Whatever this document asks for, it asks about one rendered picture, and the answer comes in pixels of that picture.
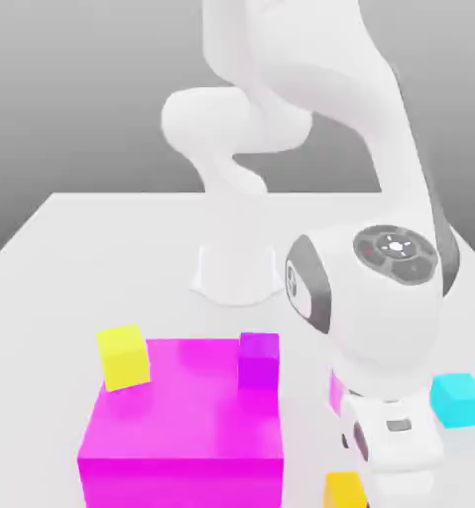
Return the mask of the small yellow cube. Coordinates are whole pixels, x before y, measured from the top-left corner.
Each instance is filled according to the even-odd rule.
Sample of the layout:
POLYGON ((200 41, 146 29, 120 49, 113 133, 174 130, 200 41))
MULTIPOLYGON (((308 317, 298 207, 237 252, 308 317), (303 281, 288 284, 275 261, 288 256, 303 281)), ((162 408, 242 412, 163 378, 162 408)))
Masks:
POLYGON ((151 381, 148 347, 137 324, 99 331, 96 336, 108 392, 151 381))

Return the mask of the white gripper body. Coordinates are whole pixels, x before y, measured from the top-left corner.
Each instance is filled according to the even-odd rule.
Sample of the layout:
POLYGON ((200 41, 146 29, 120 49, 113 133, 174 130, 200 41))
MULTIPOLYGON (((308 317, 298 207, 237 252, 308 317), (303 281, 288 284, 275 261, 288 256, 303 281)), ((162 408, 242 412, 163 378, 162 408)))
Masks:
POLYGON ((370 508, 433 508, 431 471, 368 474, 363 477, 370 508))

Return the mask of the small orange cube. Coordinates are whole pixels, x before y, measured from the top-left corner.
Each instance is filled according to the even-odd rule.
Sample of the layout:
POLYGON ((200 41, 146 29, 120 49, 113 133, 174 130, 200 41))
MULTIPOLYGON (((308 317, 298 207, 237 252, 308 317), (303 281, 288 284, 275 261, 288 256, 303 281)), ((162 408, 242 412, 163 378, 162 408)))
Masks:
POLYGON ((326 474, 323 508, 369 508, 366 493, 356 471, 326 474))

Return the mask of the small purple cube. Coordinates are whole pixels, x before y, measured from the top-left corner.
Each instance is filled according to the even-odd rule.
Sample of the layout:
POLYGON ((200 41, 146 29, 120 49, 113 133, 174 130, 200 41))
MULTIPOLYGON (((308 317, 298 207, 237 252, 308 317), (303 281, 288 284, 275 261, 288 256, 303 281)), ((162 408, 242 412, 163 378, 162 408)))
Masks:
POLYGON ((269 332, 242 332, 238 348, 238 387, 277 391, 279 375, 279 335, 269 332))

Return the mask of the large magenta box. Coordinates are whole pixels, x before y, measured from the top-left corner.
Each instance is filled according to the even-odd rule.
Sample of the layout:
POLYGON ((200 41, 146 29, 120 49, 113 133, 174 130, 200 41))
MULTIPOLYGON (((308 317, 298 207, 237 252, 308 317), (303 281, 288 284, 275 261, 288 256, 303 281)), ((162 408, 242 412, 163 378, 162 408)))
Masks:
POLYGON ((238 387, 238 338, 147 342, 152 380, 102 389, 77 464, 86 508, 281 508, 278 390, 238 387))

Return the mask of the small cyan cube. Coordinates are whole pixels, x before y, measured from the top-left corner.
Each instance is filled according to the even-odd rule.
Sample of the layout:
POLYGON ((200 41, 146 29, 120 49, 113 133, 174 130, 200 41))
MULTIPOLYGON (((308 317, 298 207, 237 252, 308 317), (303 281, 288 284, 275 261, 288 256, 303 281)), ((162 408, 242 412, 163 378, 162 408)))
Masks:
POLYGON ((470 373, 436 375, 429 400, 446 429, 475 427, 475 378, 470 373))

